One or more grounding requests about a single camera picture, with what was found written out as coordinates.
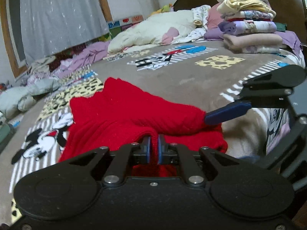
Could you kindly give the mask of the wooden window frame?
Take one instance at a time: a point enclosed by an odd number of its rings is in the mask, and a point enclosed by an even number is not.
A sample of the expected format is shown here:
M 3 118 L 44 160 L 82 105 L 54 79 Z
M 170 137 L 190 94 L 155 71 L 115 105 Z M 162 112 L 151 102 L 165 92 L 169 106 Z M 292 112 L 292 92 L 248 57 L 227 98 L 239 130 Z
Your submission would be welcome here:
M 99 0 L 102 13 L 106 21 L 112 21 L 112 15 L 108 0 Z M 12 74 L 17 80 L 27 70 L 26 65 L 21 65 L 18 51 L 15 44 L 12 23 L 10 20 L 9 0 L 1 0 L 1 25 L 4 39 L 4 46 L 8 56 Z

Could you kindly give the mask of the purple patterned folded garment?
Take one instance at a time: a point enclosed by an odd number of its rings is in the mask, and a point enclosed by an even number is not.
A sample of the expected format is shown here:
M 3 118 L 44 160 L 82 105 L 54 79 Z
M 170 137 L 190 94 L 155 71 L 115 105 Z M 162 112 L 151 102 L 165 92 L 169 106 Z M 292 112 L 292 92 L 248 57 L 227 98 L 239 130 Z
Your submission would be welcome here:
M 223 21 L 218 24 L 218 28 L 224 34 L 229 35 L 275 33 L 277 31 L 277 26 L 272 21 Z

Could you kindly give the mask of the grey starry curtain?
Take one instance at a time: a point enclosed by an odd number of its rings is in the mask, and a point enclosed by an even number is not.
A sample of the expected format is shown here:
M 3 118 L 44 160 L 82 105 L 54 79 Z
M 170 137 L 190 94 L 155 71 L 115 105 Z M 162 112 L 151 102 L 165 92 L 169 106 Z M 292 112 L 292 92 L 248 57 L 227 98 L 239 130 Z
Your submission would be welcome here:
M 99 0 L 20 0 L 20 22 L 28 64 L 109 32 Z

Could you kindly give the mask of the pink small pillow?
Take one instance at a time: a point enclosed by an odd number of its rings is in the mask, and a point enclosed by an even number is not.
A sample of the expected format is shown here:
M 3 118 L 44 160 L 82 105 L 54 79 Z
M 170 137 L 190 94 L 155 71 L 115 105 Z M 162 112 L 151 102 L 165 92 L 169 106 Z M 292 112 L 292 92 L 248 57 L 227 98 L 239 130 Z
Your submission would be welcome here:
M 161 44 L 169 45 L 177 36 L 179 36 L 179 31 L 176 28 L 171 27 L 169 28 L 167 33 L 163 35 Z

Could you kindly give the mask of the cream white duvet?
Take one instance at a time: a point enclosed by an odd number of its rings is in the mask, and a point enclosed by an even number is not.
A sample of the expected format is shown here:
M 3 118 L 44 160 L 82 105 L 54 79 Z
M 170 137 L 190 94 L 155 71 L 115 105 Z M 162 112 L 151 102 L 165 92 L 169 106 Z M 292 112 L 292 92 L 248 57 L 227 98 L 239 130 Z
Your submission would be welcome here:
M 151 48 L 161 44 L 162 37 L 169 28 L 179 31 L 179 36 L 171 44 L 187 43 L 196 40 L 192 32 L 196 30 L 194 13 L 192 10 L 165 12 L 150 16 L 148 19 L 119 33 L 111 40 L 108 46 L 110 55 L 120 53 L 129 48 L 129 52 L 139 51 L 142 48 Z

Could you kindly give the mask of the colourful foam mat box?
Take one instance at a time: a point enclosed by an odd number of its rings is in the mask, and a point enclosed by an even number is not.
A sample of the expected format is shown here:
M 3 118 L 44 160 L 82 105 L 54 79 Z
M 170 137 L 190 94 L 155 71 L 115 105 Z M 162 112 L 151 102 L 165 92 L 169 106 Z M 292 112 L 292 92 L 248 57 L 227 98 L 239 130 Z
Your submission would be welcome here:
M 143 20 L 142 15 L 135 15 L 107 22 L 111 37 L 114 38 L 119 33 L 134 26 L 135 24 L 142 22 Z

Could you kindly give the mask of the purple crumpled sheet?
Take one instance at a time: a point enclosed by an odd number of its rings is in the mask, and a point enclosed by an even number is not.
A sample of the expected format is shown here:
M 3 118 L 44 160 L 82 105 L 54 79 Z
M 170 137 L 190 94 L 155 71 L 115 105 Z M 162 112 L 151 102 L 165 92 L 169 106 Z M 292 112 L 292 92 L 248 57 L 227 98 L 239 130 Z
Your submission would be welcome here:
M 73 58 L 61 60 L 59 68 L 53 71 L 52 75 L 58 78 L 63 78 L 81 67 L 102 60 L 108 54 L 109 44 L 110 41 L 98 41 L 83 49 L 78 55 L 75 55 Z

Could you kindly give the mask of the beige pink folded garment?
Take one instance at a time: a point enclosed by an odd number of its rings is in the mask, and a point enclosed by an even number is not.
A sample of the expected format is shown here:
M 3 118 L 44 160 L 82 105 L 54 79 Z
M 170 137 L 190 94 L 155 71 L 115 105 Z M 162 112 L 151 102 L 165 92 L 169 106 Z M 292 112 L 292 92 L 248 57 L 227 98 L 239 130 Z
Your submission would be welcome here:
M 238 53 L 279 53 L 283 44 L 283 39 L 274 33 L 224 34 L 223 37 L 226 47 Z

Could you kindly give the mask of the yellow folded garment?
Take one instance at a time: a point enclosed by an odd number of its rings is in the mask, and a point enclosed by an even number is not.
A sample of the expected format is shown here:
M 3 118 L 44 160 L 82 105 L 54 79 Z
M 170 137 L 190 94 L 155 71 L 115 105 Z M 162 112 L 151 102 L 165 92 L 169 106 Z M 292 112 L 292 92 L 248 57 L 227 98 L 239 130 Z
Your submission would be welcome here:
M 244 10 L 257 10 L 271 13 L 273 17 L 276 12 L 261 0 L 224 0 L 216 9 L 220 14 L 235 14 Z

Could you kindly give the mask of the cartoon mouse bed blanket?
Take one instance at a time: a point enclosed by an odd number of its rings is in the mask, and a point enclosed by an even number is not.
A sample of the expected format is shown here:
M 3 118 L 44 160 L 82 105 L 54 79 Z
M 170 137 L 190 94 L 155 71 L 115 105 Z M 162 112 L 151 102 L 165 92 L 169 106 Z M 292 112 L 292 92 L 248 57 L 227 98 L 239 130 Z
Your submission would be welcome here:
M 61 82 L 61 88 L 42 98 L 22 117 L 16 133 L 1 153 L 1 222 L 11 224 L 18 218 L 12 198 L 17 182 L 27 174 L 54 165 L 61 150 L 58 145 L 43 152 L 28 150 L 17 161 L 17 151 L 28 146 L 27 136 L 51 126 L 70 112 L 73 97 L 91 96 L 103 88 L 108 77 L 120 78 L 167 101 L 189 104 L 212 111 L 228 103 L 242 90 L 243 82 L 273 71 L 284 64 L 305 65 L 302 53 L 290 49 L 278 54 L 238 54 L 221 41 L 194 43 L 202 51 L 189 53 L 182 45 L 155 47 L 121 58 L 101 60 L 77 71 Z

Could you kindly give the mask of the red knitted sweater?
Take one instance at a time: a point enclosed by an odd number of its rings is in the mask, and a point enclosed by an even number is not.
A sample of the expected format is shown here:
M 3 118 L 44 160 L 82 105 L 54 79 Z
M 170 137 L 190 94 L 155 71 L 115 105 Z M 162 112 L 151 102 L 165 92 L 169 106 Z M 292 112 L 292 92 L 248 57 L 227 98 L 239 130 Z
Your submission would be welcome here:
M 137 177 L 175 177 L 176 168 L 158 163 L 158 136 L 170 143 L 198 151 L 207 146 L 225 153 L 228 149 L 222 126 L 204 123 L 205 111 L 166 101 L 119 78 L 108 78 L 102 91 L 93 96 L 70 100 L 74 123 L 59 158 L 65 161 L 85 152 L 106 146 L 111 151 L 124 144 L 151 138 L 150 161 L 137 165 Z

